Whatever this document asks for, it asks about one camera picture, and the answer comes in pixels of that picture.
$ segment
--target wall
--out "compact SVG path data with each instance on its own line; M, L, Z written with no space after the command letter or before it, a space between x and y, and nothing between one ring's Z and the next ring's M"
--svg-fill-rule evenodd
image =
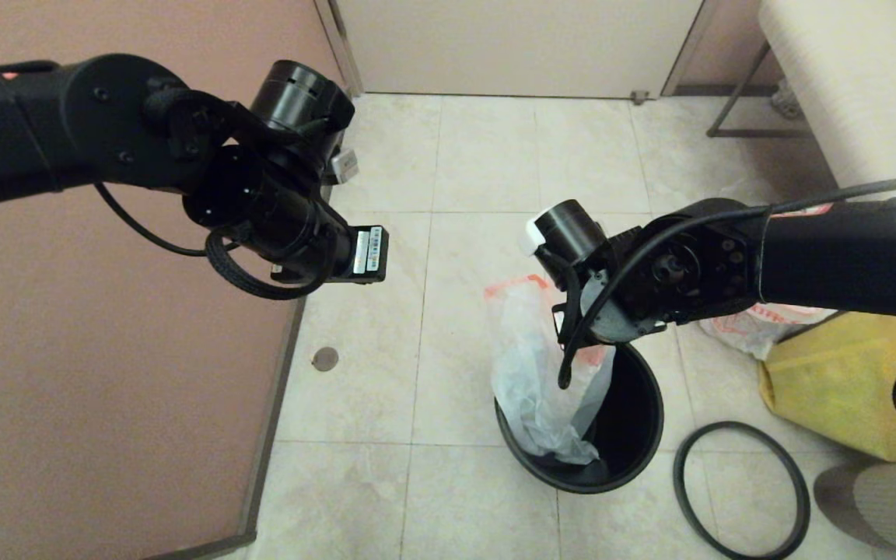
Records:
M749 70L765 36L758 27L760 0L705 0L710 9L708 25L684 68L682 86L735 85ZM774 85L783 74L772 53L753 84Z
M338 77L313 0L0 0L0 63L109 52L245 103L276 59ZM201 245L175 196L114 193ZM291 314L150 245L90 187L0 205L0 558L136 558L242 532Z

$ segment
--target clear plastic bag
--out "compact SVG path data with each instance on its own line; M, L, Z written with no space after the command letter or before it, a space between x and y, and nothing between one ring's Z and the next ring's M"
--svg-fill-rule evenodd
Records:
M766 359L779 339L828 319L832 309L758 303L735 315L701 319L700 326L732 348Z
M531 275L484 293L493 344L493 394L520 449L554 453L568 464L598 457L583 435L611 387L614 348L582 348L572 362L569 388L558 388L562 348L555 340L550 284Z

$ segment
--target trash bag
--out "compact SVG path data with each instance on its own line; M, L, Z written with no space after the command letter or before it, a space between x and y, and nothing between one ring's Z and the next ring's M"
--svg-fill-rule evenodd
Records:
M766 359L772 346L807 325L828 319L835 310L774 303L757 303L735 315L701 319L700 326L732 348Z
M493 394L520 449L568 464L600 455L583 435L611 387L614 348L582 348L569 388L558 388L562 348L552 319L555 288L531 275L484 291L493 345Z

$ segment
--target door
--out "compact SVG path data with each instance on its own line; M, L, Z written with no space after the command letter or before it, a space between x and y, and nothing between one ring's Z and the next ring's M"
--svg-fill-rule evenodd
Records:
M331 0L366 92L658 95L701 0Z

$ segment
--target white label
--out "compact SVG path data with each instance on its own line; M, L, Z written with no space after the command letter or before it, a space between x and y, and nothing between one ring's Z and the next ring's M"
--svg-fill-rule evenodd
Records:
M369 234L359 231L359 243L355 248L355 270L356 274L362 274L366 270L366 253L369 251Z
M383 252L383 228L376 226L369 234L369 264L366 266L369 272L380 269L381 252Z

